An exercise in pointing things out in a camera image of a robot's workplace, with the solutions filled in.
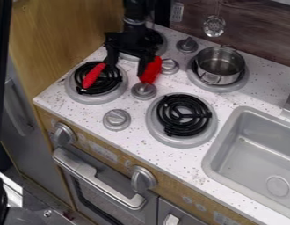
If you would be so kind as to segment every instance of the white countertop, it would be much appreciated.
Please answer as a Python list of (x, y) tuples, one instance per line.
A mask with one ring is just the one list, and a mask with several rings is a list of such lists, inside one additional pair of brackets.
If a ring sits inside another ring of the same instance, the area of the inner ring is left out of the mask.
[[(215, 109), (218, 116), (219, 123), (216, 135), (232, 111), (239, 105), (247, 105), (273, 116), (280, 116), (281, 108), (290, 94), (289, 67), (241, 53), (250, 70), (250, 79), (245, 87), (239, 91), (223, 94), (204, 91), (193, 85), (185, 73), (186, 64), (196, 53), (183, 54), (176, 49), (177, 41), (185, 39), (188, 35), (158, 25), (156, 25), (156, 30), (166, 35), (169, 41), (168, 50), (162, 58), (172, 58), (178, 61), (180, 70), (175, 75), (161, 75), (159, 77), (156, 81), (158, 93), (154, 99), (170, 92), (185, 92), (205, 99)], [(194, 39), (199, 43), (199, 50), (216, 46), (216, 44), (206, 40)], [(82, 63), (90, 60), (103, 60), (105, 56), (106, 51), (101, 47)], [(130, 94), (130, 88), (138, 83), (137, 63), (120, 60), (119, 65), (128, 74), (129, 89), (123, 96), (110, 103), (83, 105), (73, 101), (64, 88), (64, 78), (71, 71), (43, 91), (33, 102), (35, 105), (80, 127), (85, 132), (93, 134), (127, 154), (169, 174), (250, 220), (259, 224), (290, 224), (290, 219), (284, 215), (213, 181), (204, 173), (201, 169), (201, 161), (216, 135), (209, 142), (191, 149), (174, 149), (153, 138), (146, 128), (145, 113), (154, 99), (140, 101)], [(117, 108), (128, 111), (132, 116), (132, 123), (129, 128), (115, 133), (103, 126), (102, 118), (106, 112)]]

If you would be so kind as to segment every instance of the sink basin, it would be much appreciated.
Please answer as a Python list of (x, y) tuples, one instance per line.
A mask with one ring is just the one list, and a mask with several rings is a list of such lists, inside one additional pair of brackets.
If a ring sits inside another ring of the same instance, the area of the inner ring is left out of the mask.
[(290, 123), (236, 108), (202, 168), (210, 178), (290, 218)]

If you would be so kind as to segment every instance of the oven door handle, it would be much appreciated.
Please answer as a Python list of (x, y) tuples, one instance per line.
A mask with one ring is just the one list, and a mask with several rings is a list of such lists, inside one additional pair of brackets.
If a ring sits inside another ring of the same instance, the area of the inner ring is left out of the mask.
[(82, 159), (65, 149), (57, 148), (54, 151), (53, 159), (72, 176), (83, 180), (88, 185), (99, 190), (101, 193), (120, 203), (124, 207), (131, 210), (140, 210), (146, 203), (146, 199), (138, 193), (136, 193), (132, 199), (129, 199), (120, 192), (114, 190), (112, 187), (95, 177), (97, 174), (96, 168), (90, 166)]

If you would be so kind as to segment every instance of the pot handle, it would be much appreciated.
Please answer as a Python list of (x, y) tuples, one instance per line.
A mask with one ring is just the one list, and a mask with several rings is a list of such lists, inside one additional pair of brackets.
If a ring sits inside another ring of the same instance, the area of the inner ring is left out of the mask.
[(222, 80), (222, 77), (219, 76), (218, 80), (215, 81), (215, 82), (210, 82), (210, 81), (207, 81), (205, 79), (205, 76), (207, 76), (207, 72), (203, 73), (202, 75), (199, 75), (199, 78), (200, 80), (202, 80), (204, 83), (207, 83), (207, 84), (218, 84), (221, 80)]
[(221, 45), (221, 47), (227, 47), (233, 49), (234, 51), (237, 51), (237, 49), (232, 45)]

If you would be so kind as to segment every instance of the cabinet door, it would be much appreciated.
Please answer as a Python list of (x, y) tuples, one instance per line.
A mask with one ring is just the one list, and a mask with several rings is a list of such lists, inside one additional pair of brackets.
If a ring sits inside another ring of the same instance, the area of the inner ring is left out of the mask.
[(160, 198), (158, 207), (158, 225), (207, 225), (196, 217), (186, 213), (170, 202)]

